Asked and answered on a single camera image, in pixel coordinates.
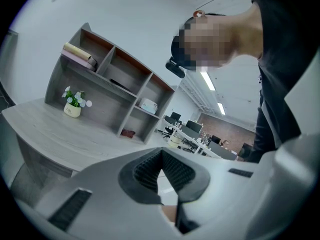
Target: white wall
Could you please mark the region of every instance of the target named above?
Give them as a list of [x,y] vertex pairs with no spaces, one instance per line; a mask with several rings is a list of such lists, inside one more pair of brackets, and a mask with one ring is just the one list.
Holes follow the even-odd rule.
[[17,104],[44,97],[63,44],[88,22],[168,84],[179,85],[165,63],[173,35],[192,12],[184,0],[29,0],[11,26],[18,42],[1,82]]
[[180,90],[180,88],[175,91],[173,98],[164,114],[170,117],[172,112],[180,114],[180,120],[182,122],[187,122],[188,120],[198,120],[201,114],[198,107],[186,94]]

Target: ceiling light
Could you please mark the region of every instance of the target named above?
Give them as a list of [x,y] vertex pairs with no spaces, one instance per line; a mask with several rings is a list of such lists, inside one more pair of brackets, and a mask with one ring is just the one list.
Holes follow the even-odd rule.
[[219,109],[221,111],[222,115],[226,115],[225,110],[224,110],[224,106],[222,106],[222,103],[218,103]]
[[211,91],[215,91],[216,89],[214,87],[214,84],[211,82],[211,79],[210,79],[208,73],[207,72],[201,72],[201,75],[202,75],[203,79],[205,80],[206,84],[208,85],[209,89]]

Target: gray wooden shelf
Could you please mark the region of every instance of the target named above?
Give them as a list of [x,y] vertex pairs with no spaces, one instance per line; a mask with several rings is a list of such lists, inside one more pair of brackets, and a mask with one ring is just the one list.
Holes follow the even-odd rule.
[[148,115],[150,115],[150,116],[152,116],[152,117],[154,117],[154,118],[160,119],[159,116],[157,116],[157,115],[155,115],[155,114],[152,114],[152,113],[150,113],[150,112],[142,109],[142,108],[139,107],[139,106],[134,106],[134,108],[137,109],[137,110],[140,110],[140,111],[142,111],[142,112],[144,112],[144,113],[146,113],[146,114],[148,114]]
[[[81,110],[79,122],[90,120],[118,137],[123,129],[132,130],[136,135],[133,139],[127,139],[146,144],[163,117],[175,90],[139,60],[94,33],[88,23],[74,34],[69,43],[96,59],[97,70],[93,72],[60,55],[49,80],[44,102],[63,110],[66,100],[61,96],[65,88],[71,86],[73,93],[83,91],[84,98],[93,104],[92,107]],[[156,114],[137,106],[141,98],[157,103]]]

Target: ear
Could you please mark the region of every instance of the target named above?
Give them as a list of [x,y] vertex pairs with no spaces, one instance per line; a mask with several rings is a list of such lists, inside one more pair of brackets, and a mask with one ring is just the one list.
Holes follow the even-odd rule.
[[193,13],[194,18],[207,17],[204,10],[196,10]]

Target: potted plant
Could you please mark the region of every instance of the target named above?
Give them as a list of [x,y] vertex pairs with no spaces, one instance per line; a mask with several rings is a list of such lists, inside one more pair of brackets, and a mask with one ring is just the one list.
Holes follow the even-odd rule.
[[77,118],[78,116],[80,116],[81,108],[84,108],[85,106],[92,106],[92,102],[90,100],[84,99],[84,91],[77,91],[76,94],[73,94],[70,91],[70,86],[65,88],[62,97],[66,99],[66,104],[63,110],[64,113],[73,118]]

